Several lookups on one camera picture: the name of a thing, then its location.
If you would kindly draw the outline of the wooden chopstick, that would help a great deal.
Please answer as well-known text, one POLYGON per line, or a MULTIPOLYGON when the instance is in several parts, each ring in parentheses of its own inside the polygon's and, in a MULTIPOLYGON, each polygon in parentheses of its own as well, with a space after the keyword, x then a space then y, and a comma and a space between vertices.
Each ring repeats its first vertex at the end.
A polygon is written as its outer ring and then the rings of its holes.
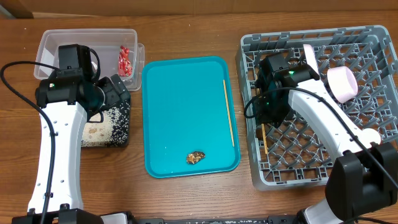
POLYGON ((231 114, 230 114, 230 110, 229 110, 228 93, 226 90, 226 81, 225 80, 223 80, 223 89, 224 89, 224 98, 225 98, 225 102, 226 102, 226 111, 227 111, 227 115, 228 115, 228 123, 229 123, 231 142, 232 142, 232 146, 234 147, 234 134, 233 134, 233 127, 232 127, 232 123, 231 123, 231 114))
MULTIPOLYGON (((256 93, 260 94, 261 91, 260 89, 256 89, 256 93)), ((262 132, 262 140, 263 140, 263 145, 264 145, 264 153, 265 155, 268 155, 268 147, 267 147, 267 141, 266 141, 266 129, 265 129, 265 124, 261 124, 261 132, 262 132)))

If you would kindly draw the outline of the white cup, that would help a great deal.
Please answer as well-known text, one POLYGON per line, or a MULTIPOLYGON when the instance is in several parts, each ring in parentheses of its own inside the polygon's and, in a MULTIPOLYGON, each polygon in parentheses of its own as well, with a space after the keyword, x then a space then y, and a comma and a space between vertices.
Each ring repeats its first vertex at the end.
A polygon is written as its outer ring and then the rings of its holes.
POLYGON ((381 135, 372 128, 365 128, 361 131, 361 138, 360 140, 362 141, 362 143, 368 143, 371 144, 376 143, 376 144, 380 144, 382 139, 381 139, 381 135))

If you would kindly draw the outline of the large pink plate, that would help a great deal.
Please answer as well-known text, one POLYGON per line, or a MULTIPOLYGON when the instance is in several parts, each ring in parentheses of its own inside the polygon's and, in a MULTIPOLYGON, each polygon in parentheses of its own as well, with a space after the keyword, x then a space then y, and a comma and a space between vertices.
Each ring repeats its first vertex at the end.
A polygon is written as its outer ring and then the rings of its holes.
POLYGON ((305 54, 305 58, 306 58, 306 62, 307 62, 307 67, 308 67, 308 70, 309 70, 312 78, 315 80, 319 80, 320 75, 319 75, 318 64, 317 64, 317 60, 315 58, 315 52, 313 50, 313 47, 309 44, 304 44, 303 49, 304 49, 304 54, 305 54))

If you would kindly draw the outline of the pink shallow bowl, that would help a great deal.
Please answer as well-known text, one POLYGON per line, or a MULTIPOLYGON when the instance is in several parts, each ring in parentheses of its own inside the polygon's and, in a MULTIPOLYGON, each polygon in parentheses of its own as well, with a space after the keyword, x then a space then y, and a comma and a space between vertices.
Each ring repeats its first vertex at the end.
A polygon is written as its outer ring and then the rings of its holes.
POLYGON ((340 103, 345 103, 358 94, 357 81, 348 67, 330 68, 326 76, 332 94, 340 103))

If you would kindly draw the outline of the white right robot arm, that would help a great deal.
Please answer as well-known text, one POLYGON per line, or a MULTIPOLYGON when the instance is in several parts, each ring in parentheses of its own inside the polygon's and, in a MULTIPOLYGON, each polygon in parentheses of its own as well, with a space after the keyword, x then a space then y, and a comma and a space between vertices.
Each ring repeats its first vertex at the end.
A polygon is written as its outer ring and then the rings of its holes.
POLYGON ((245 110, 257 124, 278 128, 291 111, 312 128, 332 160, 325 199, 299 211, 294 223, 354 223, 364 214, 397 203, 397 150, 380 143, 378 132, 359 129, 328 94, 317 67, 291 67, 282 53, 259 63, 252 97, 245 110))

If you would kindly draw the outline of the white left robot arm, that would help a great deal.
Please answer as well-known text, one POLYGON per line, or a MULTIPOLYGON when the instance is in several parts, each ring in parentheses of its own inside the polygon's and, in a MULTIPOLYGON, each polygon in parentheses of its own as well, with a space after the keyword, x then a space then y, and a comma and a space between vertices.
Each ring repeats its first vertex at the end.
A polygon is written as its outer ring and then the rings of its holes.
POLYGON ((118 75, 101 77, 95 50, 78 44, 58 48, 59 66, 35 90, 35 102, 1 80, 40 114, 41 145, 35 188, 27 214, 13 223, 135 223, 131 212, 95 215, 83 209, 80 190, 81 143, 85 125, 110 121, 108 135, 127 146, 131 95, 118 75))

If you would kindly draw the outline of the red snack wrapper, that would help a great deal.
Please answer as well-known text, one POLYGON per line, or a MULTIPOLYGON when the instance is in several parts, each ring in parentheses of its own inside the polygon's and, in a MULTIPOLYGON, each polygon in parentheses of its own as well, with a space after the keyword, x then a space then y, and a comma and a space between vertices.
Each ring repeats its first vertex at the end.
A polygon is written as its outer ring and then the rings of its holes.
POLYGON ((118 75, 120 77, 128 77, 132 75, 132 63, 129 60, 130 50, 124 46, 120 46, 118 55, 118 75))

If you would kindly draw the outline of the brown food scrap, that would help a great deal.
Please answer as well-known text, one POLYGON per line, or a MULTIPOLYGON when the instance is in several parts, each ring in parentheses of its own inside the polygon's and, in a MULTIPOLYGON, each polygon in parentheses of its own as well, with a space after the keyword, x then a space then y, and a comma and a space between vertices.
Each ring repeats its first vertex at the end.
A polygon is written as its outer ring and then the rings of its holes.
POLYGON ((205 158, 205 153, 200 151, 194 151, 187 155, 186 162, 187 164, 194 165, 200 162, 205 158))

